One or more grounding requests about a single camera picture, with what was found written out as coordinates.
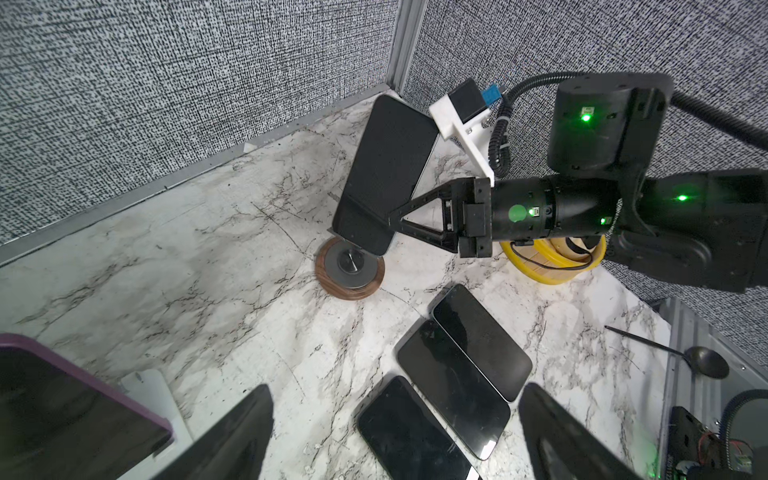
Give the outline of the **green edged phone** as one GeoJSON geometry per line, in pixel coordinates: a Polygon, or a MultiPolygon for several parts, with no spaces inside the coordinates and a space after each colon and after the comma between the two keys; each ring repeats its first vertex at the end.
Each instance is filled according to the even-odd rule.
{"type": "Polygon", "coordinates": [[[383,256],[394,236],[388,214],[412,199],[438,133],[430,117],[395,97],[378,97],[338,203],[333,232],[383,256]]]}

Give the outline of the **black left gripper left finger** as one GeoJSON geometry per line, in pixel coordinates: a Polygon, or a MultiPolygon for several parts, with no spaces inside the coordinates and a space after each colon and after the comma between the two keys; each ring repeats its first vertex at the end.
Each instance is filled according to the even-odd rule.
{"type": "Polygon", "coordinates": [[[261,384],[155,477],[257,479],[273,426],[272,395],[261,384]]]}

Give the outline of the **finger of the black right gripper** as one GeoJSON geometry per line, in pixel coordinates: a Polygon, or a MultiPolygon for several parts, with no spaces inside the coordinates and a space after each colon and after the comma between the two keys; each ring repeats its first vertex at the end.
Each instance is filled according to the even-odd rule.
{"type": "Polygon", "coordinates": [[[464,200],[465,179],[451,180],[395,208],[387,216],[387,225],[391,231],[447,252],[458,252],[458,207],[464,200]],[[435,201],[440,204],[441,208],[442,229],[440,231],[407,219],[411,213],[435,201]]]}

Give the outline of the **black spoon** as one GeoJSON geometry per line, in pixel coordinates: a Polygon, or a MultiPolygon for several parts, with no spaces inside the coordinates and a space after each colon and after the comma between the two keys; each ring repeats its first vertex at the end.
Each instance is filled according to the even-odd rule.
{"type": "Polygon", "coordinates": [[[627,331],[617,329],[612,326],[606,325],[605,328],[625,338],[629,338],[644,345],[657,348],[659,350],[681,357],[689,366],[689,368],[696,374],[716,380],[723,380],[730,374],[730,366],[725,358],[710,348],[703,346],[692,346],[681,352],[679,350],[675,350],[671,347],[664,346],[660,343],[627,331]]]}

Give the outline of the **black phone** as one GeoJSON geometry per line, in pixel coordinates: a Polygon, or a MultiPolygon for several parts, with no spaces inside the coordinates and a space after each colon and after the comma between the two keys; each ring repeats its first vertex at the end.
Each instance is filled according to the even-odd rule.
{"type": "Polygon", "coordinates": [[[357,417],[357,428],[392,479],[480,477],[402,376],[372,397],[357,417]]]}

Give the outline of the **purple edged phone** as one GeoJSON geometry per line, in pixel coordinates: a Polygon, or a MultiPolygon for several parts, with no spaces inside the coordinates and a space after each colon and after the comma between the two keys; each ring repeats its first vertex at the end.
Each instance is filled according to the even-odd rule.
{"type": "Polygon", "coordinates": [[[2,478],[117,479],[172,438],[167,419],[37,341],[2,334],[2,478]]]}

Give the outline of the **dark grey cased phone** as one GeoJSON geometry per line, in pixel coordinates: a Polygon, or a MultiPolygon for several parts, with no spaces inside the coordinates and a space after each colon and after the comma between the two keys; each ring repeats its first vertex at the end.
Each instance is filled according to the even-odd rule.
{"type": "Polygon", "coordinates": [[[517,399],[533,362],[464,285],[445,287],[431,303],[431,316],[505,401],[517,399]]]}

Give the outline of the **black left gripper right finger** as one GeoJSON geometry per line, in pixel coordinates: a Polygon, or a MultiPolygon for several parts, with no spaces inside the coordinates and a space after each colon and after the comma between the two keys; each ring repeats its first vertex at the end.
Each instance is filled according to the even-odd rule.
{"type": "Polygon", "coordinates": [[[525,385],[518,410],[535,478],[638,477],[538,384],[525,385]]]}

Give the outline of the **yellow rimmed bamboo steamer basket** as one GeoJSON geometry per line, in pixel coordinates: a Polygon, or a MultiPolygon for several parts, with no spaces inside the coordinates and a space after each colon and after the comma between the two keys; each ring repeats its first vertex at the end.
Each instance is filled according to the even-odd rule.
{"type": "Polygon", "coordinates": [[[600,237],[565,237],[534,240],[517,246],[501,242],[510,262],[526,277],[544,285],[559,285],[600,265],[607,242],[600,237]]]}

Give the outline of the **teal edged phone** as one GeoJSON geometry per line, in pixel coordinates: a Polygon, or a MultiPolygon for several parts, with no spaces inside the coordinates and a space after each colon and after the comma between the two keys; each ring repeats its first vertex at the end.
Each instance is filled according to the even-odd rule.
{"type": "Polygon", "coordinates": [[[508,403],[434,320],[424,320],[396,354],[401,368],[479,460],[487,460],[510,420],[508,403]]]}

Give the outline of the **wood base stand far right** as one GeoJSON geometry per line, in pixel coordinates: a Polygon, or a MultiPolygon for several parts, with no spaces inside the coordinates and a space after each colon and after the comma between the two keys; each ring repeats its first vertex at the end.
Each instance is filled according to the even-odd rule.
{"type": "Polygon", "coordinates": [[[329,239],[315,258],[315,276],[329,295],[359,301],[373,295],[383,282],[383,257],[369,254],[338,237],[329,239]]]}

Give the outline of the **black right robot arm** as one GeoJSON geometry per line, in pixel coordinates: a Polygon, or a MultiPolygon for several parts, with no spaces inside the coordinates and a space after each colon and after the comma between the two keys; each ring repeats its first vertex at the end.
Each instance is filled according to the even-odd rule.
{"type": "Polygon", "coordinates": [[[461,178],[395,208],[397,232],[463,257],[487,257],[499,242],[515,255],[538,240],[605,240],[607,258],[668,283],[741,293],[767,282],[767,174],[699,171],[651,178],[670,108],[759,149],[764,131],[678,92],[661,73],[556,72],[509,88],[487,160],[510,164],[507,126],[515,101],[557,89],[550,174],[461,178]]]}

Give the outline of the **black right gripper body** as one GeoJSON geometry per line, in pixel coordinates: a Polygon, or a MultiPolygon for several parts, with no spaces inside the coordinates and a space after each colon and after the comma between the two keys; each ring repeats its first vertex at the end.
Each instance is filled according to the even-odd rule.
{"type": "Polygon", "coordinates": [[[462,178],[451,186],[449,238],[463,258],[489,257],[494,242],[601,236],[619,203],[614,183],[564,175],[498,181],[462,178]]]}

